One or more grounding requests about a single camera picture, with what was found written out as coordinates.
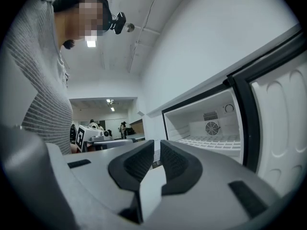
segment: refrigerator door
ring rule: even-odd
[[[243,165],[281,196],[298,185],[307,161],[307,45],[298,31],[228,76],[244,127]]]

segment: mini fridge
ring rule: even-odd
[[[215,151],[283,196],[307,161],[307,43],[296,30],[216,87],[162,111],[166,138]]]

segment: shelf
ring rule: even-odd
[[[241,150],[240,136],[188,136],[177,142],[210,150]]]

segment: fan grille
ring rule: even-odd
[[[219,127],[214,122],[209,122],[206,125],[206,131],[209,135],[214,136],[219,132]]]

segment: ceiling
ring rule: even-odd
[[[159,34],[181,1],[108,0],[111,12],[115,15],[124,12],[127,23],[142,27],[147,20],[146,31],[135,28],[127,33],[123,29],[119,35],[108,31],[98,37],[97,47],[88,48],[85,41],[80,41],[71,50],[63,48],[61,52],[67,72],[74,76],[89,70],[99,73],[104,69],[139,75]]]
[[[114,107],[116,111],[128,110],[132,104],[132,99],[123,100],[123,99],[114,99],[112,105],[108,105],[106,100],[87,100],[87,99],[73,99],[70,100],[72,109],[90,109],[90,108],[99,108],[101,110],[109,110],[110,107]]]

